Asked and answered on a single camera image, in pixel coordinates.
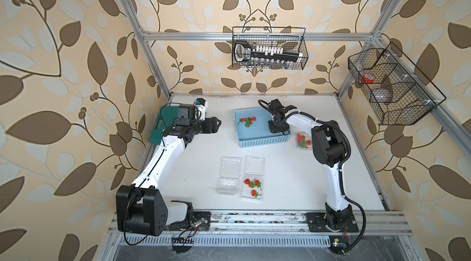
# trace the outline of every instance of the metal floor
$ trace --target metal floor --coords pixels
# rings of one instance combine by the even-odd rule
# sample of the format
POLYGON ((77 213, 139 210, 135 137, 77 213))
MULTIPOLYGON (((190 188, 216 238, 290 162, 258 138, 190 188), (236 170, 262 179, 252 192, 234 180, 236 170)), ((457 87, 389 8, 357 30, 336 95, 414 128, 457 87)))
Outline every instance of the metal floor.
POLYGON ((175 254, 167 246, 120 245, 115 261, 407 261, 402 244, 395 236, 364 236, 347 256, 335 256, 327 248, 300 247, 230 247, 195 246, 186 253, 175 254))

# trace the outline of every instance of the black cable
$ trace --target black cable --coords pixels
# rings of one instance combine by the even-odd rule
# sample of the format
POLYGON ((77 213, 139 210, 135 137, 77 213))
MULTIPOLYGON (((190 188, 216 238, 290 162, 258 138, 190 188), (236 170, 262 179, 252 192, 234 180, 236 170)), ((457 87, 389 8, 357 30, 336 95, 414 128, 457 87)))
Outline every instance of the black cable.
POLYGON ((129 245, 129 246, 135 246, 141 242, 143 242, 149 235, 146 235, 142 240, 138 241, 137 243, 133 243, 131 244, 128 239, 126 238, 126 219, 128 218, 128 211, 129 211, 129 205, 131 204, 131 202, 134 202, 135 199, 136 199, 136 196, 137 196, 137 189, 135 189, 132 194, 131 194, 131 197, 129 198, 129 201, 128 201, 128 205, 126 207, 126 213, 124 214, 124 220, 122 221, 122 231, 123 231, 123 234, 124 234, 124 241, 129 245))

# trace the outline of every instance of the black wire basket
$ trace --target black wire basket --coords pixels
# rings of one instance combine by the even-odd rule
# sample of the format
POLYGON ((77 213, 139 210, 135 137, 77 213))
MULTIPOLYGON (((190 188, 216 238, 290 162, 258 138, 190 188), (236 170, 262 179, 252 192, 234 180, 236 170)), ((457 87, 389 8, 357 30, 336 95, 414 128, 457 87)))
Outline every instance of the black wire basket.
POLYGON ((413 125, 446 96, 394 43, 368 49, 348 59, 351 75, 382 125, 413 125), (409 71, 399 61, 413 68, 409 71), (434 92, 435 99, 428 92, 434 92))
POLYGON ((232 64, 247 69, 303 70, 308 61, 305 28, 233 27, 232 64))

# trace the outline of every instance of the white tabletop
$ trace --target white tabletop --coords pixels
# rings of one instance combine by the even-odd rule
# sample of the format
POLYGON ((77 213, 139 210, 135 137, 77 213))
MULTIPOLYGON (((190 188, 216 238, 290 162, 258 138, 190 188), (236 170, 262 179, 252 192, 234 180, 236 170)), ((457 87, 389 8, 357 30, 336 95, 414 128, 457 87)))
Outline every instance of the white tabletop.
MULTIPOLYGON (((193 104, 195 96, 175 96, 173 102, 193 104)), ((258 99, 279 99, 320 120, 335 120, 347 135, 352 154, 344 164, 347 196, 365 210, 384 210, 358 147, 334 96, 204 96, 209 102, 206 117, 218 117, 217 133, 198 134, 174 163, 161 193, 166 201, 193 203, 195 209, 325 210, 326 185, 322 165, 311 151, 296 147, 295 135, 287 142, 240 148, 236 140, 233 112, 260 107, 258 99), (240 193, 220 195, 216 191, 221 157, 264 157, 263 199, 246 201, 240 193)), ((300 131, 291 127, 291 132, 300 131)))

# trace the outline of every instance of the clear plastic container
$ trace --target clear plastic container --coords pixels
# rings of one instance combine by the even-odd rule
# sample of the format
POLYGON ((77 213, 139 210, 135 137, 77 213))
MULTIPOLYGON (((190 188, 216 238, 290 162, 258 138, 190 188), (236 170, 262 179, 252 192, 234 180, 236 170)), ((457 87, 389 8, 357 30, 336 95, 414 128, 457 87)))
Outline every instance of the clear plastic container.
POLYGON ((242 158, 222 157, 219 181, 216 190, 222 195, 236 195, 239 192, 239 177, 242 173, 242 158))
POLYGON ((242 178, 242 198, 260 201, 263 198, 263 174, 265 172, 265 158, 245 157, 244 176, 242 178))
POLYGON ((226 178, 239 178, 242 173, 242 158, 222 157, 219 176, 226 178))
POLYGON ((296 133, 296 146, 300 149, 312 150, 312 138, 305 132, 296 133))

